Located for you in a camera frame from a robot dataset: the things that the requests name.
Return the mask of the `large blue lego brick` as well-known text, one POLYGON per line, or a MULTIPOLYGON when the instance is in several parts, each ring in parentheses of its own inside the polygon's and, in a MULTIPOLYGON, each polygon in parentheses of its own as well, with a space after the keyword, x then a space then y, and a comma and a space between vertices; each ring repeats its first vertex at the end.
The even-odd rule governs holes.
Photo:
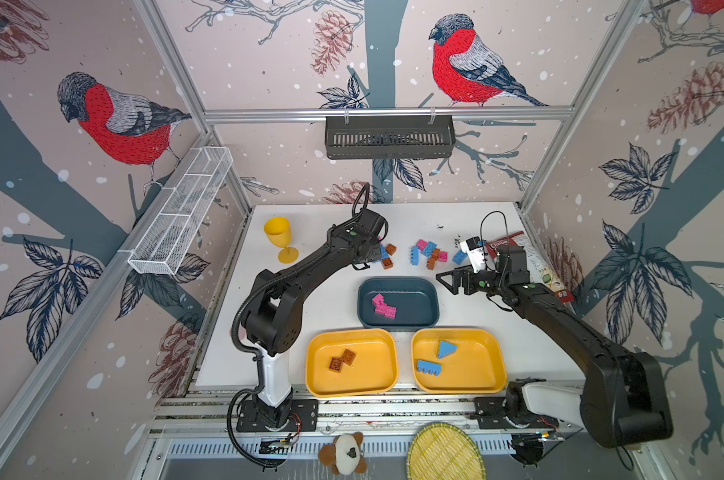
POLYGON ((372 253, 371 262, 378 262, 387 259, 389 254, 383 244, 379 244, 379 252, 372 253))

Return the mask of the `blue sloped lego brick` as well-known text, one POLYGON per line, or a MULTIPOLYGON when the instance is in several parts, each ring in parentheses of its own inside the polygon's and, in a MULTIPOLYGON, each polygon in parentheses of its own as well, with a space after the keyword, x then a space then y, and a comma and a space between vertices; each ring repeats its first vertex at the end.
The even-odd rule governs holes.
POLYGON ((452 342, 441 340, 438 345, 437 358, 444 359, 454 354, 458 349, 458 346, 452 342))

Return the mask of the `blue long lego brick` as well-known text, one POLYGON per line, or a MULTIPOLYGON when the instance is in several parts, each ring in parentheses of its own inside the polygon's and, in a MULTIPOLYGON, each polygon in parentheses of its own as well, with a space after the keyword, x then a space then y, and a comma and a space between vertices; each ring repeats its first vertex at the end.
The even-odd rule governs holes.
POLYGON ((438 377, 442 373, 442 365, 436 362, 419 359, 416 362, 416 370, 419 373, 438 377))

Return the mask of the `brown lego brick front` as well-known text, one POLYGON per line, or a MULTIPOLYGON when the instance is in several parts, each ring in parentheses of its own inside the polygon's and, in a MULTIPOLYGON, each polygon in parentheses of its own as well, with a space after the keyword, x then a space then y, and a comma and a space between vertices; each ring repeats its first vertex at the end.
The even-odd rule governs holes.
POLYGON ((350 349, 346 349, 341 355, 341 360, 346 365, 352 365, 356 358, 356 353, 350 349))

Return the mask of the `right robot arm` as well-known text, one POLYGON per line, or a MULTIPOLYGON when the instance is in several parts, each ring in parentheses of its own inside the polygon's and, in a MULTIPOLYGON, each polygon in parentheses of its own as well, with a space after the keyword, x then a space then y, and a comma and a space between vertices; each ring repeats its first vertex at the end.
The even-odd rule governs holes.
POLYGON ((573 315, 553 291, 531 281, 523 248, 504 245, 490 269, 484 261, 436 275, 456 295, 499 296, 507 308, 551 338, 585 375, 575 393, 574 423, 601 446, 666 440, 674 426, 659 362, 632 353, 573 315))

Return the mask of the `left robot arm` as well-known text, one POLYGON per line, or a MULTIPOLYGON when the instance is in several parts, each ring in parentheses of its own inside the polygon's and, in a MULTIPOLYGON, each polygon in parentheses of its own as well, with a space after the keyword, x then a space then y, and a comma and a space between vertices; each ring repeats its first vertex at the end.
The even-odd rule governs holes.
POLYGON ((325 242, 296 265, 263 270, 237 310, 230 336, 235 348, 254 357, 258 384, 246 393, 260 404, 287 408, 292 401, 288 351, 296 343, 308 297, 338 271, 361 271, 381 257, 388 221, 368 207, 352 211, 350 219, 332 225, 325 242))

